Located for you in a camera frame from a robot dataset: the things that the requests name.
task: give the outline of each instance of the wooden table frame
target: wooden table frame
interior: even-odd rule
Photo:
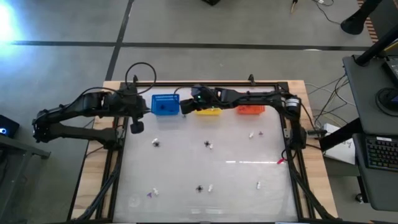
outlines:
[[[122,83],[121,81],[109,81],[109,82],[104,82],[103,86],[117,90],[117,89],[119,89],[121,83]],[[148,85],[150,83],[152,83],[152,82],[138,82],[137,84],[138,85]],[[195,84],[195,83],[206,83],[206,84],[211,83],[212,85],[216,85],[217,83],[220,83],[220,84],[223,83],[224,86],[227,86],[227,85],[225,85],[225,83],[229,83],[231,85],[245,85],[245,86],[250,85],[250,81],[171,81],[171,82],[158,81],[157,85],[179,86],[179,85]],[[304,107],[307,109],[308,113],[312,117],[312,111],[311,111],[311,108],[309,105],[308,95],[307,95],[307,91],[305,89],[304,81],[302,81],[302,80],[277,80],[277,81],[261,80],[261,81],[256,81],[256,83],[258,83],[258,84],[262,83],[263,85],[267,84],[267,83],[268,84],[269,83],[287,84],[291,94],[295,94],[302,99],[302,104],[304,105]],[[93,128],[94,129],[109,128],[114,125],[114,122],[116,122],[118,124],[117,126],[123,126],[123,125],[126,126],[127,125],[127,123],[124,123],[124,120],[122,118],[114,120],[114,118],[100,119],[99,117],[96,117]],[[304,111],[302,111],[300,122],[301,122],[301,125],[306,130],[312,129],[312,125],[310,123],[309,117],[307,116],[307,114],[305,114]],[[316,141],[314,139],[307,139],[307,143],[315,145],[315,146],[319,146],[318,141]],[[88,143],[86,153],[90,153],[91,151],[94,151],[95,149],[97,149],[99,147],[101,147],[100,143],[98,143],[96,141],[90,141]],[[118,151],[100,149],[99,151],[96,151],[95,153],[90,154],[90,156],[87,157],[83,161],[80,178],[76,185],[76,190],[75,190],[75,194],[74,194],[74,197],[72,200],[68,220],[71,218],[73,219],[73,218],[79,217],[86,210],[86,208],[90,205],[90,203],[96,197],[97,193],[100,191],[101,185],[106,180],[106,177],[109,175],[110,172],[112,172],[114,165],[116,163],[116,159],[118,157],[119,157]],[[303,164],[305,164],[305,167],[300,166],[301,165],[299,163],[300,159],[303,160]],[[326,173],[325,163],[323,161],[323,156],[322,156],[321,150],[315,149],[312,147],[307,147],[306,149],[304,149],[302,151],[302,154],[297,156],[297,158],[295,159],[295,164],[296,164],[296,167],[298,167],[299,172],[302,169],[304,171],[302,173],[306,174],[306,176],[307,176],[306,179],[308,179],[310,190],[314,193],[314,195],[317,197],[319,202],[326,208],[326,210],[331,215],[333,215],[334,217],[337,217],[337,211],[336,211],[335,203],[333,200],[333,195],[331,192],[331,188],[330,188],[328,176]],[[116,191],[117,191],[117,183],[116,183],[116,187],[112,186],[106,193],[104,201],[103,201],[103,206],[100,207],[101,213],[96,212],[92,216],[92,219],[95,218],[99,222],[102,222],[102,223],[107,223],[107,222],[112,221],[113,211],[114,211],[114,201],[116,200]],[[300,187],[298,188],[298,194],[300,197],[300,202],[301,202],[300,207],[302,208],[301,212],[303,214],[303,217],[319,218],[319,215],[317,213],[315,214],[315,217],[314,217],[314,214],[312,214],[311,206],[308,206],[306,197],[304,196]],[[106,212],[108,212],[107,218],[101,219],[103,214],[106,214]]]

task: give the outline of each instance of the red small object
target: red small object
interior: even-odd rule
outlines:
[[[277,162],[277,164],[281,164],[281,163],[283,163],[285,161],[285,159],[284,158],[281,158],[281,159],[279,159],[279,161]]]

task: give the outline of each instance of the plastic bin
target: plastic bin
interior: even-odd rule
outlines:
[[[152,113],[156,115],[177,115],[180,112],[180,95],[152,95]]]
[[[201,111],[195,111],[195,114],[197,115],[220,115],[223,110],[219,108],[210,108],[206,110],[201,110]]]
[[[238,114],[261,114],[265,110],[266,107],[261,105],[244,105],[236,108]]]

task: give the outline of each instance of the gray concrete floor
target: gray concrete floor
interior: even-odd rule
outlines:
[[[128,0],[5,1],[8,30],[0,40],[115,42]],[[357,10],[356,0],[335,0],[325,9],[341,22]],[[199,0],[136,0],[132,6],[125,42],[212,44],[369,46],[367,31],[345,34],[329,23],[308,1],[300,1],[290,15],[291,0],[223,0],[210,7]],[[71,102],[83,90],[101,86],[113,47],[0,45],[0,113],[21,124],[17,139],[51,151],[47,161],[33,159],[19,190],[15,216],[29,223],[66,219],[78,179],[86,141],[57,139],[36,144],[31,121],[39,110]],[[326,84],[343,75],[341,58],[361,52],[309,50],[167,49],[129,48],[120,51],[112,80],[122,80],[128,66],[153,64],[159,80],[260,80],[300,79]],[[144,67],[132,71],[151,80]],[[341,96],[353,101],[349,86]],[[317,114],[329,93],[310,95]],[[336,100],[331,108],[342,104]],[[354,106],[336,111],[347,121],[357,117]],[[84,126],[90,119],[68,121]],[[381,213],[353,199],[358,185],[352,179],[331,178],[340,217],[350,221],[397,220],[398,213]]]

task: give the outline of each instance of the keyboard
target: keyboard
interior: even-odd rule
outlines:
[[[398,171],[398,140],[366,136],[367,167]]]

